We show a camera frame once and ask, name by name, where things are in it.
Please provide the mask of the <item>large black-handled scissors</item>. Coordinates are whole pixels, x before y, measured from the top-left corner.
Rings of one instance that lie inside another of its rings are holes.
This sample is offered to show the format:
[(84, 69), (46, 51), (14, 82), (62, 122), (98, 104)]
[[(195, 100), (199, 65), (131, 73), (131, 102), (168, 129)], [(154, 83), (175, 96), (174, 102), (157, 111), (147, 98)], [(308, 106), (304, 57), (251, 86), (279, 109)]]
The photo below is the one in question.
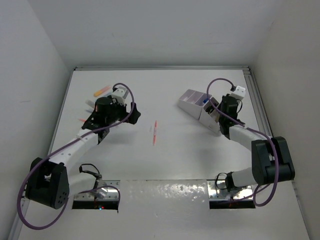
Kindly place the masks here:
[(206, 112), (208, 115), (211, 115), (214, 110), (215, 110), (215, 108), (214, 108), (212, 105), (210, 105), (210, 106), (205, 110), (205, 112)]

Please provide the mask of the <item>pink thin highlighter pen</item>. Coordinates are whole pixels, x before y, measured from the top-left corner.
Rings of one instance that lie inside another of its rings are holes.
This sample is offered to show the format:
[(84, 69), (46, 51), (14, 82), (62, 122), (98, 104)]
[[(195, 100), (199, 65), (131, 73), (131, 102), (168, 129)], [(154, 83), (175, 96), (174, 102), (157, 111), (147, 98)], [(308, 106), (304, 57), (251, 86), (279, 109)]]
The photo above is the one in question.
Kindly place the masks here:
[(158, 121), (156, 120), (154, 123), (154, 128), (153, 128), (153, 139), (152, 139), (153, 146), (155, 146), (156, 140), (157, 140), (157, 126), (158, 126)]

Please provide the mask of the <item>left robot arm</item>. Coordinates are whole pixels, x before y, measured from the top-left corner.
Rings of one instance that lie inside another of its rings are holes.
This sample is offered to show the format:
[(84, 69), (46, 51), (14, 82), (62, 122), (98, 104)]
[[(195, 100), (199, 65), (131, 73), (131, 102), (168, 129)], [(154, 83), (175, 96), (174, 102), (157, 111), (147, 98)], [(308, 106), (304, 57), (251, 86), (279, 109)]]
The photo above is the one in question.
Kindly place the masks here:
[(122, 96), (98, 98), (75, 138), (46, 159), (38, 157), (32, 162), (26, 181), (26, 198), (60, 209), (69, 197), (94, 189), (101, 178), (99, 173), (80, 170), (71, 176), (70, 170), (91, 148), (104, 140), (110, 128), (122, 123), (134, 125), (140, 116), (136, 103), (131, 102), (128, 111)]

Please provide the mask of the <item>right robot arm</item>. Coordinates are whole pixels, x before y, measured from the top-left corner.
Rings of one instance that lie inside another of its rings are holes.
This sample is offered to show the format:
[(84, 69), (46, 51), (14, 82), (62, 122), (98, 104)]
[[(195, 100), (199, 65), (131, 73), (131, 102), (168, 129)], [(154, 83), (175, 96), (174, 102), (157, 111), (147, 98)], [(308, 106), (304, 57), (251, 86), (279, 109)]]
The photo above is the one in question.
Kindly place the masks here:
[(251, 152), (251, 167), (227, 173), (225, 186), (229, 192), (295, 178), (295, 168), (284, 137), (264, 136), (259, 131), (244, 128), (245, 124), (238, 119), (238, 100), (229, 94), (222, 97), (218, 110), (221, 111), (218, 122), (222, 135)]

